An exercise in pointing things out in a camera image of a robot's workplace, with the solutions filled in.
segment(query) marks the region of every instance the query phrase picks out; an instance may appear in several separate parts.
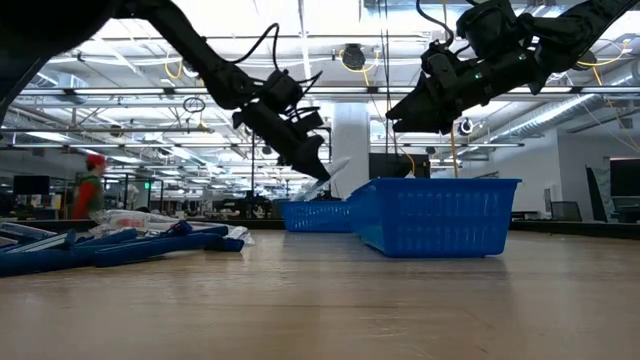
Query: ceiling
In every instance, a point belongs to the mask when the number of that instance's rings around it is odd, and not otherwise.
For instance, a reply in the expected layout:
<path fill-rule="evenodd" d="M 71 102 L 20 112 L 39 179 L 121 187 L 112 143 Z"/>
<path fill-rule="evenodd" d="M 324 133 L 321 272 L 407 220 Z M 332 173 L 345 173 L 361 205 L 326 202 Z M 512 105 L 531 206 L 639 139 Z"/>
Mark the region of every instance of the ceiling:
<path fill-rule="evenodd" d="M 323 72 L 317 86 L 364 87 L 386 86 L 382 62 L 377 59 L 382 45 L 381 33 L 389 33 L 389 85 L 411 87 L 415 85 L 420 66 L 420 55 L 428 43 L 442 39 L 444 33 L 420 17 L 413 1 L 390 0 L 387 14 L 382 8 L 377 11 L 374 0 L 174 0 L 191 21 L 193 27 L 208 44 L 223 58 L 237 59 L 255 43 L 260 34 L 270 24 L 280 24 L 277 41 L 277 60 L 280 68 L 286 68 L 295 79 L 309 78 Z M 423 8 L 433 17 L 444 20 L 444 8 L 440 1 L 423 1 Z M 556 6 L 529 6 L 526 1 L 512 1 L 518 13 L 530 12 L 537 16 L 554 17 L 579 1 L 556 1 Z M 469 6 L 464 1 L 449 1 L 446 7 L 447 24 L 455 30 L 455 21 Z M 600 61 L 614 59 L 621 53 L 620 39 L 625 34 L 634 33 L 633 24 L 637 24 L 640 15 L 631 11 L 618 20 L 598 41 L 592 51 Z M 305 37 L 301 36 L 304 27 Z M 273 37 L 269 37 L 251 58 L 240 64 L 250 76 L 264 79 L 271 71 Z M 337 55 L 346 44 L 360 44 L 367 57 L 367 66 L 371 70 L 366 78 L 362 73 L 347 71 Z M 466 41 L 455 41 L 452 48 L 459 49 Z M 620 61 L 601 68 L 603 74 L 635 58 L 640 45 L 632 41 Z M 472 51 L 462 52 L 462 58 L 473 57 Z M 42 85 L 46 79 L 59 79 L 60 74 L 71 74 L 72 84 L 94 88 L 128 87 L 199 87 L 201 84 L 181 66 L 180 55 L 165 41 L 159 33 L 143 20 L 110 20 L 92 39 L 81 46 L 54 57 L 41 71 L 41 78 L 30 86 Z M 574 84 L 587 84 L 593 81 L 591 72 L 569 71 L 554 75 L 548 85 L 567 85 L 567 79 Z M 201 96 L 207 102 L 203 112 L 185 113 L 182 107 L 187 96 L 88 96 L 75 104 L 52 97 L 22 96 L 14 103 L 14 109 L 20 114 L 15 122 L 5 122 L 6 127 L 26 127 L 20 121 L 20 115 L 31 117 L 29 127 L 68 128 L 70 126 L 89 129 L 107 129 L 119 125 L 125 129 L 139 129 L 139 132 L 124 133 L 114 137 L 108 133 L 64 134 L 67 143 L 107 143 L 136 144 L 148 141 L 163 143 L 214 144 L 212 148 L 181 149 L 185 153 L 162 153 L 157 148 L 130 149 L 122 153 L 119 149 L 101 149 L 99 151 L 113 156 L 137 158 L 147 165 L 196 165 L 203 163 L 207 168 L 218 166 L 227 175 L 240 174 L 250 169 L 250 148 L 223 148 L 224 144 L 249 144 L 251 135 L 244 128 L 234 130 L 231 127 L 231 111 L 217 107 L 208 96 Z M 474 107 L 465 111 L 464 117 L 476 124 L 473 138 L 480 137 L 504 126 L 527 111 L 545 103 L 544 96 L 535 98 L 523 94 L 518 101 L 493 101 L 485 107 Z M 353 94 L 312 95 L 305 100 L 320 106 L 320 114 L 330 127 L 334 109 L 341 102 L 366 102 L 371 118 L 371 141 L 384 143 L 384 126 L 381 115 L 387 108 L 386 101 Z M 194 132 L 198 127 L 207 131 Z M 185 132 L 164 132 L 163 130 L 189 129 Z M 328 142 L 327 131 L 317 131 Z M 435 134 L 398 134 L 402 143 L 446 142 L 448 139 Z M 46 138 L 22 135 L 21 142 L 41 143 Z M 424 153 L 424 147 L 406 147 L 408 153 Z M 321 159 L 329 159 L 328 148 L 320 151 Z M 439 155 L 445 160 L 445 154 Z M 264 166 L 275 165 L 277 154 L 257 151 L 256 158 Z M 131 165 L 123 161 L 119 165 Z M 284 184 L 290 180 L 290 186 L 299 186 L 308 179 L 287 169 L 264 167 L 260 169 L 263 177 L 258 184 Z M 194 178 L 206 175 L 199 172 L 181 171 L 181 176 Z M 233 176 L 223 183 L 231 184 Z"/>

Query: white column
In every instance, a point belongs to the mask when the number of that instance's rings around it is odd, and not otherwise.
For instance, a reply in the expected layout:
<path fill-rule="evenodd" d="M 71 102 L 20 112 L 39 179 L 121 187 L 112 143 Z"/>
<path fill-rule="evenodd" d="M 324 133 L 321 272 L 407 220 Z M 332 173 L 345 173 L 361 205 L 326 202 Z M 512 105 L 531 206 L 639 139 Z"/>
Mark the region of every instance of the white column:
<path fill-rule="evenodd" d="M 369 113 L 366 103 L 337 103 L 332 126 L 332 158 L 351 161 L 335 178 L 333 196 L 346 198 L 369 181 Z"/>

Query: plastic bag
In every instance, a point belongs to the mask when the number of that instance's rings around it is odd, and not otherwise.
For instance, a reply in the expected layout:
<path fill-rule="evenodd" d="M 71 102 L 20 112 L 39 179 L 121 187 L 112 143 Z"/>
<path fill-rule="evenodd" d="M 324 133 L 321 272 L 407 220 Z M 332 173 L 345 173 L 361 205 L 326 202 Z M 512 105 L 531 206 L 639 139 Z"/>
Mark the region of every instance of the plastic bag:
<path fill-rule="evenodd" d="M 106 210 L 98 211 L 92 215 L 93 221 L 99 225 L 91 230 L 96 237 L 113 234 L 124 229 L 136 229 L 141 236 L 153 236 L 165 232 L 179 220 L 169 216 L 143 213 L 129 210 Z M 226 226 L 229 229 L 228 238 L 244 240 L 247 245 L 254 245 L 255 242 L 249 233 L 249 229 L 241 226 L 229 226 L 208 222 L 192 222 L 189 225 L 193 230 L 201 230 L 216 226 Z"/>
<path fill-rule="evenodd" d="M 350 157 L 343 157 L 327 165 L 327 172 L 331 175 L 329 180 L 310 180 L 302 185 L 300 191 L 291 197 L 291 201 L 309 201 L 315 198 L 325 185 L 330 184 L 338 173 L 347 167 L 349 161 L 351 161 Z"/>

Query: wooden table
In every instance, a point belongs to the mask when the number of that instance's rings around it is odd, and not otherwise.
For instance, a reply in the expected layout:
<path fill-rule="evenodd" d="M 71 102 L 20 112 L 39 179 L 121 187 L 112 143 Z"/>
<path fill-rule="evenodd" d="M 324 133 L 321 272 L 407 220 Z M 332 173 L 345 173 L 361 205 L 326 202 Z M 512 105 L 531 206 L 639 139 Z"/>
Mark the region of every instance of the wooden table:
<path fill-rule="evenodd" d="M 254 237 L 0 279 L 1 358 L 640 358 L 638 242 L 512 233 L 502 257 L 404 261 L 349 235 Z"/>

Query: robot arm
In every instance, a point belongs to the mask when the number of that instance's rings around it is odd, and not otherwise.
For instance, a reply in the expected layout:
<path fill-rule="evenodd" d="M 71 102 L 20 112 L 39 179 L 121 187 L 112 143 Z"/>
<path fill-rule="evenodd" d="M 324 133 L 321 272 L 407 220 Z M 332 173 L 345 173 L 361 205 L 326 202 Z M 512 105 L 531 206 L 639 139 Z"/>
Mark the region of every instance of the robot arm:
<path fill-rule="evenodd" d="M 537 95 L 551 73 L 574 67 L 637 2 L 589 0 L 557 18 L 516 17 L 508 0 L 476 5 L 458 19 L 457 33 L 478 58 L 460 61 L 447 44 L 431 43 L 421 57 L 418 84 L 387 117 L 400 120 L 393 127 L 397 132 L 448 134 L 464 110 L 518 86 L 528 84 Z M 534 36 L 540 41 L 530 50 Z"/>
<path fill-rule="evenodd" d="M 317 108 L 306 109 L 308 114 L 301 117 L 296 107 L 305 94 L 300 85 L 303 82 L 292 79 L 286 70 L 276 69 L 264 83 L 258 84 L 234 63 L 218 56 L 171 0 L 65 0 L 50 2 L 55 4 L 52 6 L 38 5 L 35 9 L 20 9 L 23 5 L 11 3 L 18 9 L 10 8 L 13 11 L 0 14 L 0 65 L 15 63 L 11 68 L 3 66 L 0 74 L 0 119 L 49 58 L 87 40 L 111 17 L 141 18 L 148 20 L 199 73 L 218 105 L 240 110 L 233 115 L 234 127 L 244 123 L 252 129 L 281 155 L 283 165 L 291 165 L 294 170 L 317 179 L 329 179 L 318 159 L 324 139 L 319 135 L 307 136 L 323 121 Z M 70 13 L 69 8 L 74 8 L 72 13 L 86 15 L 85 20 L 77 25 L 71 25 L 75 24 L 74 19 L 65 21 L 64 13 Z M 28 25 L 30 21 L 23 19 L 32 16 L 43 21 L 58 19 L 59 26 L 51 32 L 34 33 Z M 283 120 L 280 114 L 290 119 Z"/>

